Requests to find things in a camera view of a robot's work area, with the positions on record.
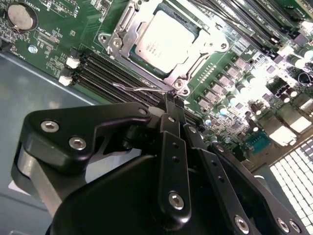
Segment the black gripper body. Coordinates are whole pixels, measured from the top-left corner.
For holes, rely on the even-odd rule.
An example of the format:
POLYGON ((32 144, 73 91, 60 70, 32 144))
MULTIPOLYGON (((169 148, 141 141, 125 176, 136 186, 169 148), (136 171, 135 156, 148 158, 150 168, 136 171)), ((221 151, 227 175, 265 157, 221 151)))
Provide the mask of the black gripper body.
MULTIPOLYGON (((52 235, 166 235, 151 214, 155 196, 152 157, 135 158, 72 193, 58 208, 52 235)), ((189 171, 192 215, 178 235, 229 233, 213 191, 189 171)))

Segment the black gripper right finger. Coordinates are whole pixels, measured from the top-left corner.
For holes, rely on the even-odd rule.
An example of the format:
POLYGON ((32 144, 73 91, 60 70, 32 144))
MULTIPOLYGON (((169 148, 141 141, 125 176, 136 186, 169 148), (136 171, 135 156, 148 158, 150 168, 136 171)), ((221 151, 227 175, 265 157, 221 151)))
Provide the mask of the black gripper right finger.
POLYGON ((226 231, 232 235, 306 235, 303 223, 218 142, 206 146, 197 128, 185 121, 184 103, 175 97, 187 144, 187 163, 199 183, 213 192, 226 231))

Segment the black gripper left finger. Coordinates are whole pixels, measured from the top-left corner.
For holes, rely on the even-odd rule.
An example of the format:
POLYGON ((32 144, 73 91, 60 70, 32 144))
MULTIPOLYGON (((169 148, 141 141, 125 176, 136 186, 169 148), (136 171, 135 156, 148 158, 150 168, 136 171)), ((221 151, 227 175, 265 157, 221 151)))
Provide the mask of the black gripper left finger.
POLYGON ((41 110, 22 125, 14 181, 41 199, 52 220, 72 193, 116 168, 152 157, 157 223, 187 223, 192 215, 186 141, 175 97, 156 107, 137 102, 41 110))

